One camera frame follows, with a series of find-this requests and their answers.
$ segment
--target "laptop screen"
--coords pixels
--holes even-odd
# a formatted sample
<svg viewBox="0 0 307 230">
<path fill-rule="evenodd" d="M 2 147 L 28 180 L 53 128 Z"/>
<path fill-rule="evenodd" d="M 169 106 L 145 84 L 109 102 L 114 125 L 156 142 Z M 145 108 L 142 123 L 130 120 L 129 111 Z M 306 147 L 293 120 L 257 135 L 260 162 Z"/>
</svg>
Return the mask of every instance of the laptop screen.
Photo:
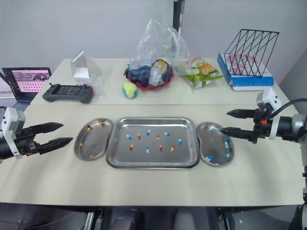
<svg viewBox="0 0 307 230">
<path fill-rule="evenodd" d="M 18 102 L 31 102 L 51 76 L 49 68 L 2 69 Z"/>
</svg>

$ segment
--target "clear plastic bag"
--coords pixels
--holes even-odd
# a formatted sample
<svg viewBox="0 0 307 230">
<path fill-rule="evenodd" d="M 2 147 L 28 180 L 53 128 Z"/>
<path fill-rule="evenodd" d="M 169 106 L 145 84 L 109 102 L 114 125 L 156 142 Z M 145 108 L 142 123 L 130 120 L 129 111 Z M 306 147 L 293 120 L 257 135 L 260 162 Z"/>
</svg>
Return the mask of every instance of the clear plastic bag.
<svg viewBox="0 0 307 230">
<path fill-rule="evenodd" d="M 71 72 L 78 84 L 88 84 L 93 88 L 94 97 L 104 96 L 102 71 L 92 57 L 83 56 L 80 51 L 71 60 Z"/>
<path fill-rule="evenodd" d="M 155 61 L 162 59 L 173 65 L 181 58 L 188 58 L 189 51 L 185 40 L 165 21 L 158 22 L 151 19 L 145 33 L 140 40 L 137 56 L 129 64 L 129 69 L 139 69 L 144 66 L 153 67 L 150 71 L 149 84 L 163 84 L 162 73 L 164 67 L 154 66 Z"/>
</svg>

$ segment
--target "red bowl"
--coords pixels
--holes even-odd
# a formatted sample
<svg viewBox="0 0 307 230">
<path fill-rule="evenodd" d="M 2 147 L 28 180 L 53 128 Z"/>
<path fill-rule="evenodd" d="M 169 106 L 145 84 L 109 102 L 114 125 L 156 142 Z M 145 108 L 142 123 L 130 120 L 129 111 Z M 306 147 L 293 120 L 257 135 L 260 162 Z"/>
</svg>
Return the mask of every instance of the red bowl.
<svg viewBox="0 0 307 230">
<path fill-rule="evenodd" d="M 143 89 L 143 90 L 155 90 L 155 89 L 158 89 L 158 88 L 160 88 L 160 87 L 162 87 L 162 86 L 167 85 L 167 84 L 172 80 L 173 76 L 174 76 L 174 74 L 171 73 L 171 76 L 169 76 L 169 78 L 168 78 L 168 80 L 167 80 L 166 82 L 164 82 L 164 83 L 161 84 L 161 85 L 157 85 L 157 86 L 154 86 L 154 85 L 142 85 L 142 84 L 140 84 L 139 82 L 133 81 L 133 80 L 130 79 L 127 75 L 126 75 L 126 78 L 127 78 L 130 82 L 132 82 L 133 84 L 135 84 L 138 88 L 141 88 L 141 89 Z"/>
</svg>

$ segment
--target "robotic arm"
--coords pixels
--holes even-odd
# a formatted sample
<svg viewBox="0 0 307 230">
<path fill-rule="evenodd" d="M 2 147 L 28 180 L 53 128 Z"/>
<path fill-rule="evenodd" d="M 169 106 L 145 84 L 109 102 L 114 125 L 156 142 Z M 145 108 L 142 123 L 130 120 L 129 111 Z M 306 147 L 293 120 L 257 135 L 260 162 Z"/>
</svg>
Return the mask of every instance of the robotic arm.
<svg viewBox="0 0 307 230">
<path fill-rule="evenodd" d="M 306 187 L 303 188 L 305 203 L 297 207 L 290 229 L 304 230 L 307 229 L 307 116 L 306 114 L 296 114 L 292 117 L 280 116 L 283 109 L 297 102 L 307 102 L 307 99 L 297 99 L 281 106 L 278 96 L 270 88 L 258 95 L 259 109 L 235 109 L 227 113 L 235 118 L 253 118 L 255 125 L 252 131 L 236 127 L 222 128 L 220 131 L 231 137 L 247 139 L 254 144 L 257 143 L 258 138 L 281 137 L 283 140 L 297 142 L 301 145 L 303 177 L 306 181 Z"/>
<path fill-rule="evenodd" d="M 34 137 L 38 133 L 48 133 L 62 127 L 63 124 L 49 122 L 23 128 L 25 116 L 22 111 L 6 108 L 0 131 L 0 163 L 7 158 L 20 159 L 23 155 L 44 154 L 66 146 L 72 138 L 57 138 L 46 144 L 38 144 Z"/>
</svg>

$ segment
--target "rectangular metal tray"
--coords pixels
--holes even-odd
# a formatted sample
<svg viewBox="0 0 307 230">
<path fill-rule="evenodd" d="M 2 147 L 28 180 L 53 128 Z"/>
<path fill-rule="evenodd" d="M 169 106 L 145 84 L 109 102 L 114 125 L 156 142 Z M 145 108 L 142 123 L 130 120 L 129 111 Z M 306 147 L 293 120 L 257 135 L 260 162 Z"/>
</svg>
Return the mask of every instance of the rectangular metal tray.
<svg viewBox="0 0 307 230">
<path fill-rule="evenodd" d="M 200 161 L 195 125 L 183 117 L 122 118 L 113 129 L 106 161 L 114 168 L 192 168 Z"/>
</svg>

